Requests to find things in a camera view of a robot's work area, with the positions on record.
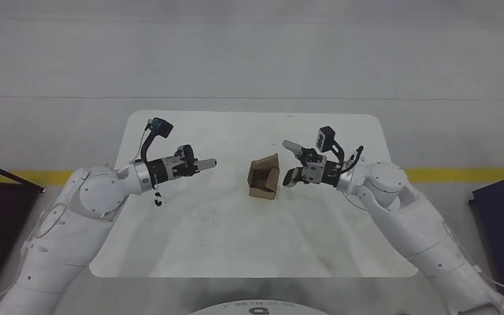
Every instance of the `black camera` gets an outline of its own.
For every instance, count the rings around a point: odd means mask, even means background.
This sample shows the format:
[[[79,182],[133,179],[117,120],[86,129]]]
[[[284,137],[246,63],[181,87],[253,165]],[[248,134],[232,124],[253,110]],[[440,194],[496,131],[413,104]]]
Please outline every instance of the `black camera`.
[[[334,145],[336,132],[331,127],[326,126],[318,130],[317,149],[324,153],[329,151]]]

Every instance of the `cable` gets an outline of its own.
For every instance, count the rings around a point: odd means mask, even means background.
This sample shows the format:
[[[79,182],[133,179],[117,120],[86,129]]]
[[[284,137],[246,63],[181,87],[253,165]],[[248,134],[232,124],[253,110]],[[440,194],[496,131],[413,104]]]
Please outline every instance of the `cable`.
[[[341,173],[345,173],[345,172],[348,172],[350,171],[351,169],[353,169],[355,167],[355,165],[357,165],[357,163],[359,162],[359,160],[361,159],[361,154],[362,154],[362,151],[364,150],[364,147],[363,146],[360,146],[357,148],[357,156],[354,157],[354,162],[352,163],[352,165],[350,165],[348,168],[346,168],[345,170],[341,171]]]
[[[140,139],[139,150],[138,150],[138,151],[136,151],[135,157],[132,159],[132,161],[135,161],[135,160],[136,160],[136,158],[137,158],[137,157],[139,156],[139,154],[140,154],[140,150],[142,149],[143,138],[145,137],[146,132],[147,132],[147,130],[144,130],[144,131],[143,131],[142,138]]]
[[[41,225],[41,224],[42,224],[42,222],[44,222],[44,221],[47,219],[47,216],[49,215],[49,213],[50,213],[51,211],[53,211],[53,210],[54,210],[57,206],[59,206],[59,205],[63,205],[63,206],[64,206],[63,211],[61,211],[60,216],[56,219],[56,221],[55,221],[55,222],[54,222],[54,223],[53,223],[53,224],[52,224],[52,225],[51,225],[51,226],[50,226],[50,227],[49,227],[49,228],[48,228],[48,229],[47,229],[44,233],[42,233],[41,235],[35,235],[34,237],[35,237],[36,239],[41,239],[42,237],[46,236],[46,235],[47,235],[47,233],[51,232],[51,230],[52,230],[52,229],[56,226],[56,224],[60,221],[61,217],[63,217],[63,214],[65,213],[65,211],[66,211],[66,209],[67,209],[68,207],[67,207],[67,205],[66,205],[66,204],[64,204],[64,203],[62,203],[62,202],[58,202],[58,203],[56,203],[53,207],[51,207],[49,211],[46,211],[46,212],[44,213],[44,217],[43,217],[43,219],[42,219],[41,221],[39,221],[39,225]]]
[[[455,235],[453,230],[448,226],[448,224],[446,222],[443,222],[443,227],[444,227],[444,231],[448,234],[448,236],[451,238],[451,240],[454,241],[455,245],[458,246],[458,248],[462,252],[462,255],[464,255],[465,259],[467,259],[469,264],[471,264],[474,271],[476,271],[485,280],[490,281],[491,283],[493,283],[499,287],[504,287],[504,284],[502,284],[498,281],[495,281],[491,276],[487,275],[485,272],[483,272],[483,270],[481,270],[481,268],[474,262],[473,258],[471,258],[471,256],[468,254],[466,248],[460,244],[457,236]]]
[[[54,200],[51,203],[51,205],[54,204],[54,202],[56,201],[56,198],[57,198],[57,196],[54,197]],[[32,240],[33,237],[37,238],[37,236],[35,235],[35,232],[37,231],[37,229],[40,227],[41,223],[47,218],[47,216],[49,215],[49,213],[54,208],[55,208],[54,206],[51,206],[50,209],[46,209],[45,211],[42,211],[40,213],[39,219],[35,223],[35,226],[30,231],[30,234],[28,235],[28,237],[26,238],[26,240],[23,243],[23,246],[21,247],[21,250],[20,250],[21,255],[20,255],[20,259],[19,259],[19,265],[17,266],[16,277],[13,278],[12,282],[9,284],[9,286],[7,286],[7,288],[5,288],[4,290],[0,291],[0,296],[3,296],[5,293],[9,292],[10,289],[12,289],[14,287],[14,285],[16,284],[17,280],[19,279],[19,276],[21,275],[21,271],[23,270],[23,265],[24,265],[24,261],[26,260],[26,256],[28,255],[28,246],[30,245],[31,240]],[[46,232],[44,232],[38,238],[43,237],[44,235],[46,235],[47,233],[49,233],[50,230],[52,230],[55,225],[56,224],[53,224],[53,226],[51,226]]]
[[[356,204],[354,204],[351,200],[349,200],[348,196],[347,196],[347,195],[345,195],[345,193],[343,193],[343,192],[342,192],[342,194],[343,194],[343,196],[345,197],[345,199],[346,199],[349,203],[351,203],[351,204],[352,204],[352,206],[354,206],[355,208],[359,208],[360,210],[364,210],[365,212],[368,212],[368,210],[366,210],[366,209],[364,209],[364,208],[361,208],[360,206],[357,206],[357,205],[356,205]]]

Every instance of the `white circular base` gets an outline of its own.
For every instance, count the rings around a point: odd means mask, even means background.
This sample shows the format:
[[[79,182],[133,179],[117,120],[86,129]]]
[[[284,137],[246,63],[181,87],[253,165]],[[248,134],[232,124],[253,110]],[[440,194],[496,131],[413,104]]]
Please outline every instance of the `white circular base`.
[[[211,306],[192,315],[327,315],[299,304],[272,300],[236,301]]]

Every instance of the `small cardboard box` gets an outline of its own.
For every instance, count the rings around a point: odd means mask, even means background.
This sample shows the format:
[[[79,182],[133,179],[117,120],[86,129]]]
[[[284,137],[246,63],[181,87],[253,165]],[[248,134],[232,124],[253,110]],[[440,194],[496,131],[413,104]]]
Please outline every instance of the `small cardboard box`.
[[[249,196],[273,200],[278,188],[280,167],[278,154],[262,158],[250,163]]]

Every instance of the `black metal bracket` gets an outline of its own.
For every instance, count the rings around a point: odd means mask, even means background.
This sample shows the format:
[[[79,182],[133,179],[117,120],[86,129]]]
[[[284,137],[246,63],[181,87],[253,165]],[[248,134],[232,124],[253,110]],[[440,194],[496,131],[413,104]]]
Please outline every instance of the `black metal bracket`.
[[[7,172],[4,169],[0,169],[0,176],[7,177],[10,180],[13,180],[15,182],[20,183],[21,185],[29,187],[33,191],[38,191],[40,194],[43,194],[44,192],[47,191],[47,189],[45,187],[42,187],[42,186],[37,185],[36,183],[32,183],[30,181],[27,181],[19,176],[16,176],[10,172]]]

